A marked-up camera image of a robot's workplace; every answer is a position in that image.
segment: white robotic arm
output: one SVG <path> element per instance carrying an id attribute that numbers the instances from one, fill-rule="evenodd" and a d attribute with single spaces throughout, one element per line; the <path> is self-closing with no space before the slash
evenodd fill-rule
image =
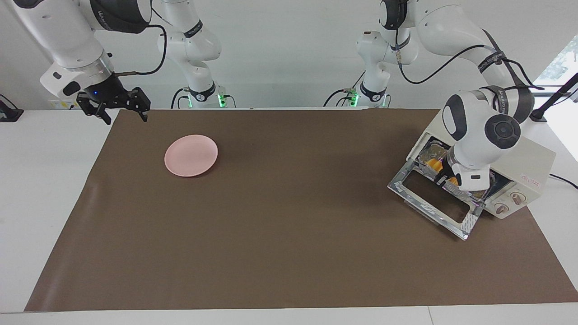
<path id="1" fill-rule="evenodd" d="M 46 89 L 59 98 L 83 90 L 77 102 L 85 114 L 107 124 L 111 121 L 106 108 L 134 110 L 147 120 L 149 99 L 140 88 L 124 89 L 94 30 L 142 32 L 150 22 L 150 0 L 13 0 L 12 4 L 54 59 L 40 78 Z"/>
<path id="2" fill-rule="evenodd" d="M 387 80 L 379 74 L 384 62 L 397 64 L 407 79 L 403 65 L 417 57 L 409 28 L 417 30 L 428 51 L 473 62 L 490 86 L 453 95 L 444 106 L 446 130 L 457 143 L 444 159 L 439 177 L 456 177 L 463 191 L 488 189 L 490 164 L 515 147 L 521 136 L 520 123 L 529 117 L 533 108 L 534 97 L 529 86 L 516 75 L 512 61 L 500 51 L 493 38 L 475 26 L 454 2 L 382 0 L 381 10 L 380 23 L 385 31 L 373 32 L 373 40 L 367 37 L 369 34 L 362 37 L 368 44 L 365 50 L 360 50 L 366 68 L 378 73 L 366 71 L 365 80 L 360 84 L 360 105 L 375 103 L 373 99 L 382 100 L 366 93 L 371 96 L 385 92 Z M 383 54 L 380 62 L 376 55 L 367 55 L 376 49 Z"/>
<path id="3" fill-rule="evenodd" d="M 204 61 L 221 55 L 221 43 L 203 26 L 192 0 L 162 0 L 166 20 L 177 31 L 168 33 L 167 57 L 183 71 L 188 83 L 189 99 L 194 108 L 218 108 L 226 105 L 224 89 L 211 75 Z M 159 49 L 164 48 L 159 38 Z"/>

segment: table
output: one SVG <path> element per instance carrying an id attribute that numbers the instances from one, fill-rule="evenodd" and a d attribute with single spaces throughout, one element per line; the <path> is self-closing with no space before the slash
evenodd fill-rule
<path id="1" fill-rule="evenodd" d="M 110 114 L 114 119 L 117 112 Z M 553 173 L 575 179 L 578 162 L 547 124 L 529 122 L 523 129 L 558 153 Z M 29 111 L 18 123 L 0 124 L 0 324 L 578 323 L 578 304 L 22 313 L 109 130 L 79 111 Z M 577 199 L 573 187 L 550 179 L 544 196 L 530 205 L 575 287 Z"/>

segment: brown tablecloth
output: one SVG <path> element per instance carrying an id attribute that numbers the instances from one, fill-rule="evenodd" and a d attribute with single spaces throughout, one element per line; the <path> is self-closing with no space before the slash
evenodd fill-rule
<path id="1" fill-rule="evenodd" d="M 26 311 L 578 301 L 529 210 L 463 242 L 387 189 L 435 114 L 122 111 Z M 190 134 L 220 156 L 179 178 Z"/>

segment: white tabletop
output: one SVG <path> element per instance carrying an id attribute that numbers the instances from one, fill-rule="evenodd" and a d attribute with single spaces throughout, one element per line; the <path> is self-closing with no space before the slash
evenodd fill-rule
<path id="1" fill-rule="evenodd" d="M 558 153 L 554 174 L 578 178 L 547 124 L 523 129 Z M 578 304 L 22 313 L 109 130 L 79 111 L 29 111 L 0 124 L 0 324 L 578 324 Z M 578 191 L 550 179 L 530 210 L 578 287 Z"/>

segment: pink round disc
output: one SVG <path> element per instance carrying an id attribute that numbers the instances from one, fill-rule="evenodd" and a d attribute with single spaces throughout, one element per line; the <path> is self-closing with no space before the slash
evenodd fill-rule
<path id="1" fill-rule="evenodd" d="M 204 135 L 189 135 L 175 141 L 165 153 L 165 166 L 173 174 L 194 177 L 217 161 L 217 144 Z"/>

